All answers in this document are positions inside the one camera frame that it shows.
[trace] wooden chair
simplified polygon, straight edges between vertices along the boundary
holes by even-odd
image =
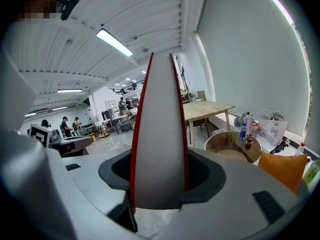
[[[193,127],[198,127],[198,126],[200,126],[200,129],[201,129],[201,132],[202,132],[202,126],[205,126],[205,127],[206,127],[206,132],[207,132],[207,134],[208,134],[208,138],[210,138],[207,120],[208,120],[207,118],[205,118],[205,119],[200,119],[200,120],[195,120],[195,121],[193,121]],[[191,144],[191,130],[190,130],[190,125],[189,125],[189,121],[186,121],[186,122],[185,122],[185,129],[187,130],[188,127],[189,127],[189,139],[190,139],[190,144]]]

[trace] light strip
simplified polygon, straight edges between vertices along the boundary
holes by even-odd
[[[58,94],[60,94],[60,93],[77,93],[77,92],[82,92],[82,89],[61,89],[61,90],[58,90]]]
[[[113,46],[124,55],[130,57],[133,55],[131,51],[129,51],[122,43],[120,43],[117,39],[115,39],[112,35],[110,35],[105,29],[101,29],[96,36],[103,41],[107,42],[109,45]]]
[[[25,114],[24,116],[25,117],[30,117],[30,116],[33,116],[33,115],[35,115],[36,113],[30,113],[30,114]]]
[[[285,16],[286,20],[289,22],[289,24],[293,24],[294,21],[291,18],[291,16],[289,15],[289,13],[287,12],[287,10],[284,8],[284,6],[280,3],[279,0],[272,0],[276,6],[280,9],[280,11],[283,13],[283,15]]]
[[[62,110],[62,109],[66,109],[66,108],[67,108],[67,106],[63,106],[63,107],[54,108],[52,110],[55,111],[55,110]]]

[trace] black cap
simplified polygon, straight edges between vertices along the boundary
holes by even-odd
[[[44,126],[44,127],[49,127],[49,123],[47,120],[42,120],[41,122],[41,126]]]

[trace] blue bottle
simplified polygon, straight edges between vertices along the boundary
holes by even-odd
[[[240,141],[245,142],[247,137],[247,124],[244,122],[241,126]]]

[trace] pink hello kitty bag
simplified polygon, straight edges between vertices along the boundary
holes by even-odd
[[[279,145],[288,127],[288,121],[284,114],[275,110],[271,112],[268,109],[261,111],[258,118],[258,134],[264,137],[272,145]]]

